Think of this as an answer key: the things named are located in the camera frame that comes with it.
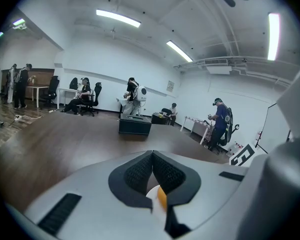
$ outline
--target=cap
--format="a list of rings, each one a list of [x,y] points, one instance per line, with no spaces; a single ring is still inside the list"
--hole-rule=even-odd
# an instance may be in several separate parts
[[[220,99],[220,98],[215,98],[215,99],[214,99],[214,103],[212,103],[212,105],[213,105],[213,106],[216,105],[217,102],[222,102],[222,99]]]

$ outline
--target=blue shirt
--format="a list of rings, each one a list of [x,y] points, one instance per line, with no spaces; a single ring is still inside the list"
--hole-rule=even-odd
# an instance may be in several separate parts
[[[215,114],[219,117],[215,120],[214,127],[223,130],[226,129],[227,123],[225,122],[225,118],[227,115],[227,107],[221,104],[220,106],[217,107]]]

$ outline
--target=whiteboard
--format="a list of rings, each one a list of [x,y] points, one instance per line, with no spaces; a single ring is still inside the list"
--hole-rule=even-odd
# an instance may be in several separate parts
[[[258,145],[267,153],[287,141],[290,128],[277,104],[268,108]]]

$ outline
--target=brown floor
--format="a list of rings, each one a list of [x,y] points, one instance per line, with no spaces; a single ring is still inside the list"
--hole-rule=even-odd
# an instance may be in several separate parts
[[[32,101],[28,99],[25,101],[25,103],[27,104],[27,108],[14,109],[12,103],[6,104],[5,100],[3,100],[0,96],[0,121],[4,122],[4,126],[0,129],[0,147],[11,136],[13,136],[17,132],[19,132],[20,130],[32,124],[35,120],[37,120],[37,119],[30,119],[30,118],[38,118],[40,116],[45,116],[49,113],[49,110],[56,109],[55,107],[54,108],[44,107],[42,102],[39,102],[39,106],[41,108],[36,108],[36,101]],[[21,120],[14,122],[15,115],[28,116],[30,118],[22,117]],[[119,119],[117,113],[104,112],[104,111],[100,111],[99,114],[96,115],[95,117],[92,117],[89,113],[86,113],[84,117],[112,119],[112,120]],[[177,124],[175,124],[174,127],[178,129],[181,128]],[[182,132],[188,137],[190,137],[191,139],[200,143],[202,137],[196,135],[195,133],[190,133],[190,131],[187,129],[184,129]],[[224,160],[224,163],[229,162],[229,158],[226,156],[225,152],[223,151],[220,152],[219,157],[220,159]]]

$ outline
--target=black rubber pad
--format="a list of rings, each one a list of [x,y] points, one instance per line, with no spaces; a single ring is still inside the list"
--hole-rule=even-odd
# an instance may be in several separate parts
[[[38,223],[39,228],[50,235],[55,236],[80,199],[81,196],[77,194],[67,193],[64,195],[64,197]]]
[[[219,174],[219,176],[228,178],[230,180],[238,181],[238,182],[242,182],[242,180],[245,177],[244,175],[239,175],[239,174],[235,174],[235,173],[231,173],[231,172],[226,172],[226,171],[221,172]]]

